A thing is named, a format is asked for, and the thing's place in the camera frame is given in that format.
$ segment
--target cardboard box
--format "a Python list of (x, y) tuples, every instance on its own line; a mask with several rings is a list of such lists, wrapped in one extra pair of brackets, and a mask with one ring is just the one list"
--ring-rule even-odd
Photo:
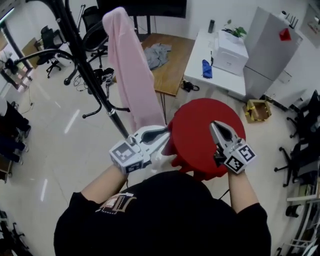
[(266, 100), (250, 99), (243, 106), (243, 111), (249, 124), (264, 122), (271, 116), (270, 107)]

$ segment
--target white printer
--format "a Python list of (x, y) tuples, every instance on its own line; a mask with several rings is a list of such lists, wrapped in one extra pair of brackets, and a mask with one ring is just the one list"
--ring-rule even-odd
[(220, 30), (214, 40), (213, 66), (236, 75), (241, 75), (249, 59), (242, 38)]

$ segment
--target tiled floor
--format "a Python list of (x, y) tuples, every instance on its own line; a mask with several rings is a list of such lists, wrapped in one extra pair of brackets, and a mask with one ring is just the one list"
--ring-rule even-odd
[[(103, 61), (107, 68), (108, 58), (103, 58)], [(22, 166), (13, 166), (13, 177), (8, 183), (0, 182), (0, 208), (9, 213), (12, 221), (18, 223), (34, 256), (54, 255), (56, 222), (66, 209), (72, 193), (80, 191), (111, 164), (108, 150), (122, 138), (104, 110), (82, 119), (83, 114), (94, 111), (98, 104), (86, 91), (78, 92), (72, 84), (63, 84), (72, 67), (55, 71), (50, 79), (46, 77), (45, 68), (45, 65), (40, 66), (35, 71), (30, 86), (34, 107), (24, 114), (32, 125), (27, 139), (30, 150), (24, 154)], [(120, 106), (116, 85), (110, 88), (110, 95), (111, 102)], [(284, 214), (287, 190), (282, 187), (282, 183), (286, 173), (273, 171), (274, 167), (285, 163), (278, 148), (284, 146), (289, 149), (295, 144), (289, 138), (293, 128), (286, 121), (286, 114), (275, 107), (271, 108), (272, 116), (265, 123), (248, 124), (242, 112), (243, 104), (217, 89), (207, 92), (201, 88), (193, 94), (180, 90), (177, 99), (167, 96), (168, 118), (172, 118), (181, 104), (201, 97), (211, 97), (226, 103), (243, 121), (247, 141), (258, 155), (246, 172), (268, 213), (274, 252), (285, 240), (292, 238), (298, 225)], [(19, 111), (28, 110), (29, 104), (27, 92)], [(74, 116), (75, 121), (67, 130)], [(129, 129), (125, 115), (120, 112), (119, 116)], [(167, 167), (161, 164), (157, 166), (167, 169), (168, 164), (163, 165)], [(150, 175), (147, 170), (136, 171), (129, 176), (129, 185), (139, 183)], [(219, 198), (228, 189), (228, 178), (215, 178), (205, 184), (213, 197)], [(228, 195), (223, 199), (230, 203)]]

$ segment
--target red stool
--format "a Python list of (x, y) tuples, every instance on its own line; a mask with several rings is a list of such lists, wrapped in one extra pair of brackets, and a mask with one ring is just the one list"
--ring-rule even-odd
[(198, 181), (227, 173), (224, 165), (217, 167), (214, 161), (217, 146), (210, 133), (212, 121), (226, 123), (240, 138), (246, 139), (244, 126), (233, 109), (210, 98), (195, 99), (183, 105), (168, 125), (171, 137), (162, 154), (177, 155), (172, 166), (181, 166), (183, 173), (194, 171), (193, 177)]

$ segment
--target pink cloth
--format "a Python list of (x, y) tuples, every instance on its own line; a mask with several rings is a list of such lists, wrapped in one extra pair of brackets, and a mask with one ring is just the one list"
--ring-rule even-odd
[(108, 56), (115, 70), (123, 107), (130, 109), (132, 131), (150, 125), (165, 125), (151, 73), (141, 43), (124, 8), (106, 13), (102, 19), (109, 35)]

